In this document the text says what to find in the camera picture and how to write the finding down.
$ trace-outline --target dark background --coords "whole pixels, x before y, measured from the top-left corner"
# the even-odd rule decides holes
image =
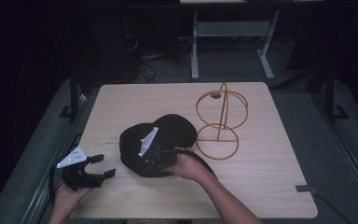
[[[78,67],[83,72],[77,75],[88,81],[81,85],[83,91],[134,78],[133,58],[121,47],[127,42],[117,15],[71,10],[81,2],[0,0],[0,192],[54,93]],[[358,103],[358,1],[350,7],[338,4],[312,11],[297,23],[285,22],[291,20],[291,13],[296,14],[287,11],[280,16],[276,30],[279,36],[298,35],[289,66],[305,69],[320,61],[332,65]],[[155,16],[138,13],[136,18],[143,28],[138,35],[150,40],[162,36],[153,28]],[[160,24],[171,29],[166,33],[170,43],[171,37],[187,32],[182,26],[191,20],[185,12],[167,13],[167,18],[178,28]],[[101,30],[112,33],[101,34]],[[77,43],[106,61],[97,63]]]

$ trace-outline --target light wood table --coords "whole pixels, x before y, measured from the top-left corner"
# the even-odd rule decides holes
[[[80,141],[88,156],[104,154],[104,161],[91,164],[87,172],[102,174],[117,168],[116,176],[103,182],[73,213],[87,218],[218,218],[213,203],[195,182],[178,176],[144,178],[120,161],[119,137],[130,126],[153,122],[166,114],[188,119],[197,130],[204,126],[196,113],[203,93],[219,90],[221,83],[107,85],[101,87]],[[246,97],[247,121],[235,129],[238,152],[225,161],[203,156],[219,180],[258,217],[312,218],[317,208],[306,185],[282,121],[264,83],[228,83],[231,91]],[[219,120],[219,100],[207,97],[200,104],[206,119]],[[228,125],[241,120],[243,107],[230,97]],[[230,146],[212,144],[209,153]]]

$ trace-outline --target white plastic part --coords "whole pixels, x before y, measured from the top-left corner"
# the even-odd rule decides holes
[[[141,152],[138,154],[140,157],[143,157],[143,155],[149,149],[150,145],[153,142],[154,137],[156,136],[157,131],[158,131],[158,127],[154,127],[153,131],[150,134],[148,134],[146,138],[141,140],[142,142]]]
[[[60,163],[57,164],[57,168],[70,166],[76,163],[80,163],[87,159],[81,147],[75,148],[69,155],[65,157]]]

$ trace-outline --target background table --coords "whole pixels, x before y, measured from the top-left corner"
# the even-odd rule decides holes
[[[74,217],[95,218],[214,218],[213,203],[195,182],[178,176],[144,178],[120,161],[119,137],[138,123],[153,122],[166,114],[179,114],[199,130],[204,123],[196,102],[221,83],[107,85],[100,89],[80,146],[88,156],[104,154],[104,161],[87,167],[101,174],[117,168],[74,212]],[[239,151],[225,161],[207,159],[219,180],[258,217],[315,217],[317,208],[306,185],[278,111],[264,83],[228,83],[231,91],[244,95],[249,104],[247,121],[235,130]],[[243,110],[230,98],[229,123],[241,120]],[[218,122],[220,100],[200,104],[206,119]],[[221,146],[215,144],[213,153]]]

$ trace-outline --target black cap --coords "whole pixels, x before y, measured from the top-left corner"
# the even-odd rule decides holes
[[[141,140],[154,127],[158,127],[156,136],[150,148],[140,157]],[[120,136],[120,159],[134,173],[143,177],[171,175],[161,170],[177,163],[176,153],[160,152],[174,147],[192,147],[196,139],[197,130],[187,119],[175,114],[165,115],[153,123],[140,123],[124,131]]]

